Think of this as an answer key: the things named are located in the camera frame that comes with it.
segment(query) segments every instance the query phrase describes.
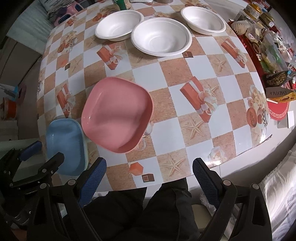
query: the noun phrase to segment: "blue bowl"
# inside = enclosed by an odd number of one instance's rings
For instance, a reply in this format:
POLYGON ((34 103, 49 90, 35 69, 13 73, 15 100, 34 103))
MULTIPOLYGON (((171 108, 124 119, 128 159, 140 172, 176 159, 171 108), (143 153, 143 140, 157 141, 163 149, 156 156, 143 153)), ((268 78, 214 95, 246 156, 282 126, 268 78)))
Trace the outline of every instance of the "blue bowl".
POLYGON ((52 121, 46 131, 47 157, 64 154, 64 163, 57 173, 79 176, 88 165, 88 153, 80 124, 74 119, 52 121))

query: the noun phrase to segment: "bowl rim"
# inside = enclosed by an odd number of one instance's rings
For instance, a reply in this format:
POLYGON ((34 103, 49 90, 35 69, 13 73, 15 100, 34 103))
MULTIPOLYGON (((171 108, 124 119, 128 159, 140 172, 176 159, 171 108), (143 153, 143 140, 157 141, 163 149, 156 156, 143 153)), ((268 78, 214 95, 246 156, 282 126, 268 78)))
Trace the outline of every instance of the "bowl rim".
POLYGON ((203 7, 198 7, 198 6, 188 6, 188 7, 185 7, 185 8, 183 8, 183 9, 181 10, 181 15, 182 15, 182 17, 183 17, 188 23, 192 24, 193 26, 195 26, 195 27, 197 27, 197 28, 199 28, 199 29, 201 29, 201 30, 208 31, 208 32, 211 32, 211 33, 222 33, 222 32, 224 32, 224 31, 226 30, 226 24, 225 24, 224 19, 221 18, 217 13, 214 13, 213 11, 211 11, 211 10, 209 10, 209 9, 206 9, 206 8, 203 8, 203 7), (185 11, 185 9, 187 9, 187 8, 198 8, 198 10, 200 10, 200 11, 205 11, 205 12, 208 12, 208 13, 210 13, 210 14, 212 14, 212 15, 218 16, 218 18, 219 18, 219 19, 221 20, 221 22, 223 23, 223 28, 220 29, 220 30, 212 30, 212 29, 202 28, 202 27, 200 27, 200 26, 194 24, 194 23, 191 22, 188 18, 186 18, 185 15, 184 15, 184 11, 185 11))
POLYGON ((105 21, 106 19, 108 19, 108 17, 110 17, 110 16, 112 16, 112 15, 116 15, 116 14, 126 14, 126 13, 131 13, 131 12, 132 12, 132 13, 136 13, 137 15, 139 15, 139 16, 141 17, 141 20, 140 20, 139 23, 143 22, 143 20, 144 20, 144 15, 143 15, 142 13, 136 11, 136 10, 121 10, 121 11, 117 11, 117 12, 111 13, 110 15, 108 15, 107 17, 105 17, 104 19, 102 19, 102 21, 100 21, 100 22, 97 24, 96 29, 95 29, 95 31, 94 31, 96 37, 98 37, 99 39, 116 39, 116 38, 119 38, 119 37, 122 37, 122 36, 124 36, 124 35, 127 35, 127 34, 131 33, 133 30, 131 30, 131 31, 127 31, 127 32, 125 32, 125 33, 123 33, 123 34, 118 34, 118 35, 114 35, 114 36, 108 36, 108 37, 106 37, 106 36, 102 36, 102 35, 100 35, 100 34, 97 32, 98 26, 99 26, 100 24, 102 24, 103 21, 105 21))
POLYGON ((131 41, 133 43, 133 45, 140 51, 142 51, 143 53, 146 53, 146 54, 149 54, 149 55, 153 55, 153 56, 157 56, 157 57, 169 57, 169 56, 174 56, 174 55, 178 55, 178 54, 181 54, 183 52, 185 52, 187 49, 190 48, 191 44, 192 44, 192 35, 191 35, 191 32, 189 31, 189 29, 184 25, 182 24, 181 22, 177 21, 177 20, 174 20, 174 19, 171 19, 171 18, 150 18, 150 19, 147 19, 143 22, 140 22, 132 31, 131 33, 131 41), (178 51, 175 51, 175 52, 170 52, 170 53, 159 53, 159 52, 153 52, 153 51, 149 51, 145 48, 142 48, 141 46, 139 46, 135 41, 134 41, 134 33, 135 33, 135 30, 140 26, 140 24, 142 23, 145 23, 147 21, 165 21, 165 22, 171 22, 171 23, 177 23, 179 24, 188 34, 188 42, 186 43, 186 45, 178 50, 178 51))

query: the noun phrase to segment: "floor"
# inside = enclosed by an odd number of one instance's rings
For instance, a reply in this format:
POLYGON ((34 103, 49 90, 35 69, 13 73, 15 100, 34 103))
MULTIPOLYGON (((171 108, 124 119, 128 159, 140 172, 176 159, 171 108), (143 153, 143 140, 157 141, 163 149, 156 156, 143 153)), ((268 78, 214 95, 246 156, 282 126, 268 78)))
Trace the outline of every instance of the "floor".
MULTIPOLYGON (((240 8, 246 5, 242 0, 206 0, 221 16, 228 21, 233 19, 240 8)), ((27 139, 38 137, 36 91, 40 60, 32 67, 24 79, 27 84, 27 93, 24 103, 19 110, 19 138, 27 139)), ((296 102, 290 104, 289 110, 296 110, 296 102)), ((249 186, 253 182, 260 182, 277 164, 284 158, 286 153, 295 144, 296 129, 278 129, 277 122, 273 122, 271 130, 272 138, 260 146, 249 150, 232 160, 215 167, 221 178, 231 180, 235 185, 249 186)), ((189 189, 193 195, 193 203, 198 203, 200 187, 194 176, 187 178, 189 189)), ((146 203, 148 199, 159 189, 160 185, 150 186, 147 189, 146 203)))

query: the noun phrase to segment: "screw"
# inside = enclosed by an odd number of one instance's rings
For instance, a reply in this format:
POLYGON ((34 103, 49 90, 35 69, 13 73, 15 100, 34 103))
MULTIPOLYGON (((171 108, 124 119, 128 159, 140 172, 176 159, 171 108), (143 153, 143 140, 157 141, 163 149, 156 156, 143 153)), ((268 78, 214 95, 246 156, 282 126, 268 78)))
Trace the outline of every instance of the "screw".
POLYGON ((258 185, 258 184, 256 184, 256 183, 252 184, 252 187, 253 187, 254 189, 256 189, 256 190, 258 190, 258 189, 259 189, 259 185, 258 185))
POLYGON ((231 185, 231 181, 229 181, 229 180, 224 180, 224 181, 223 181, 223 184, 224 184, 225 186, 230 186, 230 185, 231 185))
POLYGON ((46 188, 46 183, 42 183, 42 184, 40 185, 40 188, 41 188, 41 189, 46 188))
POLYGON ((68 181, 68 184, 70 186, 74 185, 75 183, 76 183, 76 181, 74 179, 71 179, 71 180, 68 181))

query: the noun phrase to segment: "red plate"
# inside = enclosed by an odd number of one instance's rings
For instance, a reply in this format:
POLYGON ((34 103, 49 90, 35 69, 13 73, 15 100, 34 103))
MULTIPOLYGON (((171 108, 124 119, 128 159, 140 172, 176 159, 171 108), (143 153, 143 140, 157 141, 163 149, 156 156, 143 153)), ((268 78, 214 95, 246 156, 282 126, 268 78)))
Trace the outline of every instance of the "red plate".
POLYGON ((268 101, 267 104, 269 108, 270 118, 276 121, 282 120, 289 109, 289 102, 275 104, 268 101))

